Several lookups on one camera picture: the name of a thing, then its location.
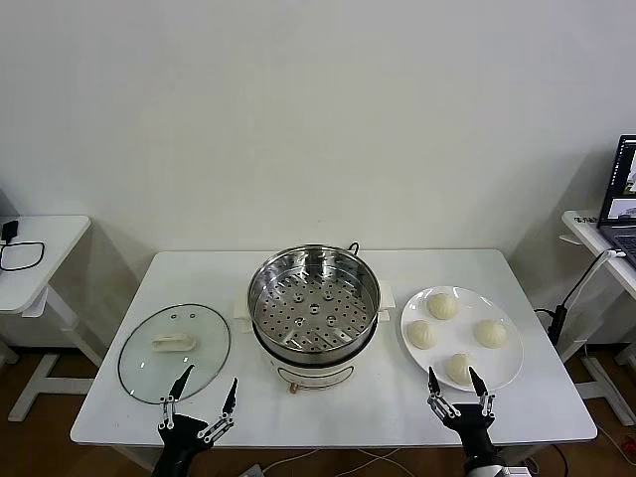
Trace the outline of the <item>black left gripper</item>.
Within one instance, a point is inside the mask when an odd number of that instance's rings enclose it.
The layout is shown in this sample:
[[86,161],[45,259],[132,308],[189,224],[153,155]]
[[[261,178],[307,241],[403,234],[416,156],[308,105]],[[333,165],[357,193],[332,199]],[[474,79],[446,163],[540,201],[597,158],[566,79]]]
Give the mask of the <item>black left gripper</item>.
[[194,364],[189,365],[174,382],[168,395],[160,397],[162,417],[158,429],[164,446],[152,477],[186,477],[195,456],[210,449],[206,442],[217,442],[235,425],[233,414],[237,405],[238,378],[234,378],[221,414],[213,424],[175,414],[176,402],[181,398],[194,368]]

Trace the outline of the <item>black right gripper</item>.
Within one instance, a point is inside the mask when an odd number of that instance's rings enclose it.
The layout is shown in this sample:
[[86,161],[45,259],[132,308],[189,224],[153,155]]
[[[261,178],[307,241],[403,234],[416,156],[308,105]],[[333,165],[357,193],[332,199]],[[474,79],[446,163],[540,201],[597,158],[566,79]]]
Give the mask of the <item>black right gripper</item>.
[[453,405],[443,396],[436,374],[429,367],[427,403],[438,418],[443,418],[443,424],[459,435],[467,463],[497,463],[498,452],[488,433],[495,420],[496,396],[488,391],[473,367],[469,367],[469,374],[478,402]]

